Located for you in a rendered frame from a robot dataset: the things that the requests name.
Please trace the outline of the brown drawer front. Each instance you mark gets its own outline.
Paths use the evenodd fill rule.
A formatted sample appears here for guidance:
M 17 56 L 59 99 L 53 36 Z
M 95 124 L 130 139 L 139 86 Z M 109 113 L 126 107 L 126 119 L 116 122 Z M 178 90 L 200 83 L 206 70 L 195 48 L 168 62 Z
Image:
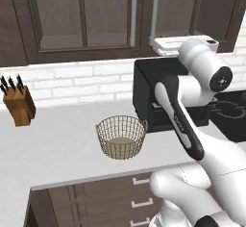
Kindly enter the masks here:
M 149 184 L 134 185 L 133 178 L 149 179 L 151 173 L 141 173 L 130 176 L 121 176 L 99 181 L 76 184 L 73 186 L 74 194 L 77 197 L 94 198 L 96 196 L 109 195 L 132 195 L 139 192 L 149 191 Z
M 153 198 L 154 204 L 146 207 L 132 208 L 131 201 L 136 203 L 145 202 Z M 132 195 L 109 195 L 88 198 L 77 204 L 80 219 L 88 217 L 96 219 L 99 217 L 127 217 L 133 221 L 144 220 L 153 217 L 159 210 L 160 200 L 150 191 L 139 192 Z
M 127 217 L 90 219 L 88 222 L 80 223 L 77 227 L 131 227 L 130 220 L 132 219 L 129 219 Z M 140 227 L 158 226 L 159 222 L 157 221 L 157 218 L 154 216 L 150 218 L 149 226 L 143 225 Z

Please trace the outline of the brown base cabinet door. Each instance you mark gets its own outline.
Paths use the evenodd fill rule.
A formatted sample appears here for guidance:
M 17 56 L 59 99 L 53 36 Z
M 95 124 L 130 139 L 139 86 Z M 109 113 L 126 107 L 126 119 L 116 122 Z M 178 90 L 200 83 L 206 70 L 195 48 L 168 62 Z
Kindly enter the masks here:
M 38 227 L 76 227 L 72 211 L 73 186 L 31 191 L 31 207 Z

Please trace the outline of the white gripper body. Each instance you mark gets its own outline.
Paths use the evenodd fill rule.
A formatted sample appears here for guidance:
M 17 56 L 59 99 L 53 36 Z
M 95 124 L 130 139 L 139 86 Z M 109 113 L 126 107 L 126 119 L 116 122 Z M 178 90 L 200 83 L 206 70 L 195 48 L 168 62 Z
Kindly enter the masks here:
M 176 56 L 179 54 L 178 50 L 183 42 L 188 39 L 196 38 L 205 40 L 205 36 L 183 36 L 170 38 L 155 38 L 153 40 L 153 50 L 161 57 Z

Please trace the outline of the dark brown wide cabinet door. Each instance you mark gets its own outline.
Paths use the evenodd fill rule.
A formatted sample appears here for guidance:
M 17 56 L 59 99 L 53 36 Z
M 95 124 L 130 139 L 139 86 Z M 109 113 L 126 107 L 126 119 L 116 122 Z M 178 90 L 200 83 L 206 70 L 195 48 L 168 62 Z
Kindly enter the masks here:
M 13 0 L 28 63 L 137 58 L 142 0 L 136 3 L 130 46 L 131 0 Z

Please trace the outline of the black microwave oven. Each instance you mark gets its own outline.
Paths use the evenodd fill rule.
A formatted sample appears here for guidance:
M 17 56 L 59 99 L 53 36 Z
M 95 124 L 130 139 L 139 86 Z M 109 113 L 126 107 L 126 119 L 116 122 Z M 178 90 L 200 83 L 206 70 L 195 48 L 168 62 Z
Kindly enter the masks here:
M 167 113 L 157 104 L 154 88 L 165 74 L 187 75 L 188 70 L 177 58 L 140 59 L 135 61 L 133 105 L 140 120 L 148 122 L 148 133 L 169 131 L 173 126 Z

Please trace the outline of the dark brown cabinet side panel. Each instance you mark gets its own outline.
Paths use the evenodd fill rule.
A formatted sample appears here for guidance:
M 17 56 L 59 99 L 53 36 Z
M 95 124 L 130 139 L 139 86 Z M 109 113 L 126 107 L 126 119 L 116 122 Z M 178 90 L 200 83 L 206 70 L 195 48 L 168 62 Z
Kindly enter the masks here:
M 12 0 L 0 0 L 0 67 L 27 64 Z

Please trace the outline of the wooden knife block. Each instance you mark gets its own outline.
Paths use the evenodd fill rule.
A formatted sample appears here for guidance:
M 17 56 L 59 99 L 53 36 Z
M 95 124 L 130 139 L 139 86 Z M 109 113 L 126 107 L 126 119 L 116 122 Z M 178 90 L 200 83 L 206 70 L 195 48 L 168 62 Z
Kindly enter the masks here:
M 35 118 L 36 106 L 27 86 L 22 91 L 9 89 L 8 95 L 3 97 L 16 127 L 28 126 Z

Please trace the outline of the black hob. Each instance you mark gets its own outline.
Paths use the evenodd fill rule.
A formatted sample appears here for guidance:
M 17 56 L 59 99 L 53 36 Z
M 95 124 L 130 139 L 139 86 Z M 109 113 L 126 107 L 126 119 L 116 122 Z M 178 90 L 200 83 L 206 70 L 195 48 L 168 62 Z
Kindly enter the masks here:
M 209 119 L 229 140 L 246 141 L 246 90 L 217 93 Z

